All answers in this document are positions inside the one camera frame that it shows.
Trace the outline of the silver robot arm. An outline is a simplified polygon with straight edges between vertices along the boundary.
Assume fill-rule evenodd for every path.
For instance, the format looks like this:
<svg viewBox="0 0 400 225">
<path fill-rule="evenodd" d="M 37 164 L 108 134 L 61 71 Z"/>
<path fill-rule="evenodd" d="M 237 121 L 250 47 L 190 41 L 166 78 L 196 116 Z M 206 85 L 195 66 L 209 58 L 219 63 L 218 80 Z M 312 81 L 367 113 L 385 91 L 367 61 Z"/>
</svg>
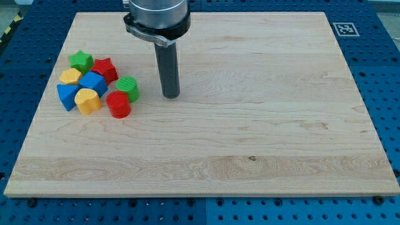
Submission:
<svg viewBox="0 0 400 225">
<path fill-rule="evenodd" d="M 187 0 L 122 0 L 129 9 L 124 16 L 126 31 L 143 41 L 167 48 L 191 26 Z"/>
</svg>

